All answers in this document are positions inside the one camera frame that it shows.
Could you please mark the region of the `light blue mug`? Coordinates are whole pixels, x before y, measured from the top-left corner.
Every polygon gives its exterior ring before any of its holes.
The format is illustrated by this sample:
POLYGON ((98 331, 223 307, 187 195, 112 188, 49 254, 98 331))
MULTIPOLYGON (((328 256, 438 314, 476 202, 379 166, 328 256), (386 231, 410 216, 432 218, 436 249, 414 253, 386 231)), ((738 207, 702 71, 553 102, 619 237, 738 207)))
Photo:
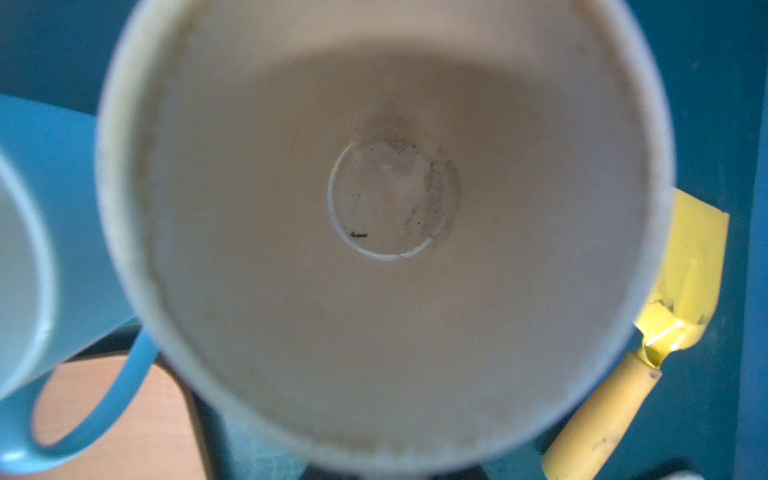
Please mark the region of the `light blue mug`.
POLYGON ((35 404, 53 371, 134 318, 100 222, 96 120, 10 95, 1 99, 1 469, 62 465, 130 405, 158 352, 146 331, 102 400, 69 434, 41 444, 35 404))

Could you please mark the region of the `yellow beige mug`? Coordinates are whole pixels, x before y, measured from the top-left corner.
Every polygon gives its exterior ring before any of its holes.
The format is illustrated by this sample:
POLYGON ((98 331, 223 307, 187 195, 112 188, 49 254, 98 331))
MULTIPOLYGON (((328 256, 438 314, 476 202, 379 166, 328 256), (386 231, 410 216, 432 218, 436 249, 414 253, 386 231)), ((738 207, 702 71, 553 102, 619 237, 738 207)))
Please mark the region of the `yellow beige mug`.
POLYGON ((675 160, 623 1, 141 1, 96 170, 179 375, 378 476, 495 457, 590 391, 657 276, 675 160))

